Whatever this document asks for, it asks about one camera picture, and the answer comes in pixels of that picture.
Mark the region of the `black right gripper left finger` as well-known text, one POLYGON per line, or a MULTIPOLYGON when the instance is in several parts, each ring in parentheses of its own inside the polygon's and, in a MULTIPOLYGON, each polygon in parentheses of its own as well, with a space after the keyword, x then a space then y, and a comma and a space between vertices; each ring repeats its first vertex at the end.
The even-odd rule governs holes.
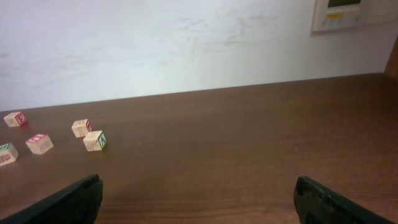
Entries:
POLYGON ((1 220, 2 224, 93 224, 103 199, 103 181, 91 174, 1 220))

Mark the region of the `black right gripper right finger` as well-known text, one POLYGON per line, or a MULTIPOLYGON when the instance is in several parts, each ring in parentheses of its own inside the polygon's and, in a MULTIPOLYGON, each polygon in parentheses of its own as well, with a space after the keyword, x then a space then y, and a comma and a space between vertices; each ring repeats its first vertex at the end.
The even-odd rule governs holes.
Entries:
POLYGON ((301 224, 394 224, 307 176, 297 179, 294 205, 301 224))

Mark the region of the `green N wooden block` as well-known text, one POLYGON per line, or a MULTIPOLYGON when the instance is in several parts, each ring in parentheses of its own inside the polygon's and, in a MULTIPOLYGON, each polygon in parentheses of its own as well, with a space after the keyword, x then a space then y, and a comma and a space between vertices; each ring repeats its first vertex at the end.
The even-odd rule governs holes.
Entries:
POLYGON ((107 139, 104 132, 92 131, 83 138, 83 144, 88 152, 102 151, 107 146, 107 139))

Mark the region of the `red U wooden block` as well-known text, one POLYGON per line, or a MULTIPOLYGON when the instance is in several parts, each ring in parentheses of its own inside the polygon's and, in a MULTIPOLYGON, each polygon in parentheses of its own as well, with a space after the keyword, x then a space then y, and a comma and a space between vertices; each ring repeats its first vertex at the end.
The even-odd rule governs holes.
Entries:
POLYGON ((38 155, 44 154, 53 148, 53 143, 48 134, 36 134, 26 140, 25 143, 33 154, 38 155))

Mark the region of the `green R wooden block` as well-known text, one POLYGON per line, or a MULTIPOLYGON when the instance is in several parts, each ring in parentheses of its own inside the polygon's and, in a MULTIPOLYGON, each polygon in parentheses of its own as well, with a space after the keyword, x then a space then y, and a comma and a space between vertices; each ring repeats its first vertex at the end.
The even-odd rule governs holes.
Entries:
POLYGON ((81 119, 72 124, 72 131, 76 138, 85 137, 93 130, 89 119, 81 119))

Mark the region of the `green B wooden block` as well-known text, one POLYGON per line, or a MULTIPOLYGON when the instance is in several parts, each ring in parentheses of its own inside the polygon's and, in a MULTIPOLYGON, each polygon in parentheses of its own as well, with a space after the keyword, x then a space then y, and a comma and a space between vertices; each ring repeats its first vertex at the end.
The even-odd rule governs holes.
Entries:
POLYGON ((19 153, 11 142, 0 146, 0 166, 17 161, 18 156, 19 153))

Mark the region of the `plain wooden block far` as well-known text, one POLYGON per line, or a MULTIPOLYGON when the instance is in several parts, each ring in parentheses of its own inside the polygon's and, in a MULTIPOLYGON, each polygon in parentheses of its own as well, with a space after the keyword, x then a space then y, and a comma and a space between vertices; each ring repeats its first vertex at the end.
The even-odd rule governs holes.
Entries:
POLYGON ((6 115, 4 117, 4 121, 10 128, 12 128, 12 127, 22 126, 23 124, 28 122, 28 119, 23 112, 18 111, 6 115))

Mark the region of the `white wall control panel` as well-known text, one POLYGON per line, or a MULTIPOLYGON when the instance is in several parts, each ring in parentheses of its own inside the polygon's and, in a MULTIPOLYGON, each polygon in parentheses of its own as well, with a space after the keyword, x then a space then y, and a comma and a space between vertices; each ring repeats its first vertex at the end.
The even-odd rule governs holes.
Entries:
POLYGON ((361 26, 368 3, 367 0, 316 0, 312 32, 361 26))

